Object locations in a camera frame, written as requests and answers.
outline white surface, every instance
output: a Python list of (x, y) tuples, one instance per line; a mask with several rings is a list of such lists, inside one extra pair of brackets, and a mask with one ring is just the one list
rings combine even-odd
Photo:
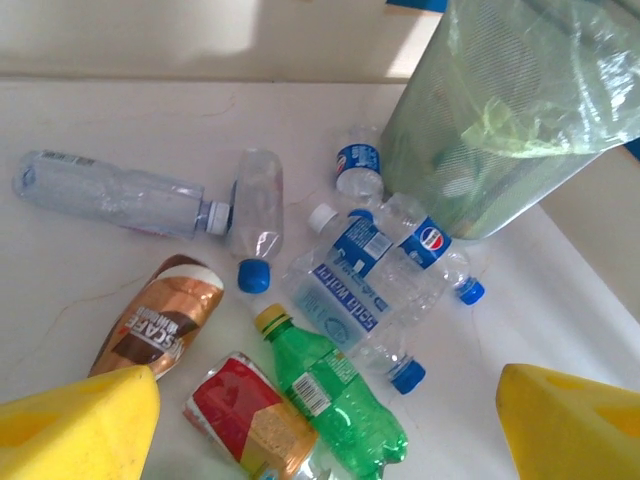
[(385, 0), (0, 0), (0, 73), (404, 79), (439, 18)]
[[(0, 402), (83, 378), (116, 317), (171, 254), (200, 258), (228, 286), (235, 278), (222, 241), (210, 235), (193, 242), (149, 237), (19, 201), (9, 180), (22, 153), (59, 149), (175, 175), (225, 200), (241, 149), (270, 148), (285, 168), (277, 279), (314, 240), (308, 215), (332, 200), (327, 138), (355, 121), (384, 124), (400, 92), (373, 85), (0, 84)], [(473, 308), (443, 299), (412, 335), (410, 349), (428, 370), (424, 383), (401, 397), (371, 382), (410, 439), (406, 461), (390, 466), (387, 479), (516, 478), (494, 405), (505, 363), (640, 390), (640, 326), (540, 208), (470, 253), (487, 294)], [(273, 294), (284, 300), (277, 282)], [(272, 373), (270, 347), (229, 292), (160, 381), (162, 412), (145, 479), (243, 478), (180, 413), (230, 350)]]
[(640, 322), (640, 162), (626, 148), (602, 155), (542, 206)]

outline barcode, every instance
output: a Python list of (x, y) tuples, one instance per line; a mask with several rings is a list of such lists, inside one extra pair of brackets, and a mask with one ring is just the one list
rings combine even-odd
[(389, 250), (391, 244), (391, 240), (389, 240), (384, 233), (376, 233), (375, 236), (364, 246), (364, 251), (371, 255), (374, 260), (378, 260), (387, 250)]
[(314, 417), (320, 415), (331, 405), (329, 397), (324, 393), (322, 387), (308, 373), (303, 373), (298, 380), (293, 382), (292, 387)]
[(49, 150), (43, 151), (40, 156), (42, 158), (48, 158), (50, 160), (56, 160), (58, 162), (70, 163), (72, 165), (78, 165), (81, 167), (90, 167), (96, 161), (85, 157), (76, 157), (74, 155), (66, 155), (64, 153), (52, 152)]

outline table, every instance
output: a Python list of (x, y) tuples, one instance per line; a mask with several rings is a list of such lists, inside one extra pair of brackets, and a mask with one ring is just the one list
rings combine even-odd
[[(333, 199), (332, 135), (384, 125), (399, 85), (0, 82), (0, 402), (84, 378), (114, 320), (174, 253), (235, 283), (223, 242), (146, 236), (38, 209), (9, 188), (18, 158), (55, 149), (201, 182), (229, 197), (245, 147), (269, 148), (285, 169), (285, 229), (274, 262), (311, 248), (306, 218)], [(475, 307), (443, 298), (408, 341), (427, 378), (402, 397), (369, 379), (409, 439), (394, 479), (513, 479), (494, 396), (505, 363), (550, 367), (640, 390), (640, 326), (539, 208), (470, 245), (487, 288)], [(205, 372), (230, 350), (273, 373), (270, 346), (229, 288), (182, 362), (160, 381), (162, 411), (143, 478), (242, 479), (180, 413)], [(273, 295), (286, 299), (273, 286)], [(298, 316), (296, 323), (309, 324)]]

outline white wall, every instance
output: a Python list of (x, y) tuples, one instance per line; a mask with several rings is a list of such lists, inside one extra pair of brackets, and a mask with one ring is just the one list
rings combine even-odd
[(542, 206), (640, 321), (640, 162), (607, 152)]
[(0, 0), (0, 74), (397, 80), (439, 18), (384, 0)]

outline pepsi logo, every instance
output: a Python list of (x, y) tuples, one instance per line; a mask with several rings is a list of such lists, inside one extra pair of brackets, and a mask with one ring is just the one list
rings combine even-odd
[(427, 250), (438, 250), (444, 245), (444, 236), (437, 228), (427, 227), (420, 235), (420, 243)]
[(342, 171), (344, 170), (344, 167), (347, 165), (347, 157), (346, 155), (340, 154), (338, 155), (338, 175), (340, 175), (342, 173)]

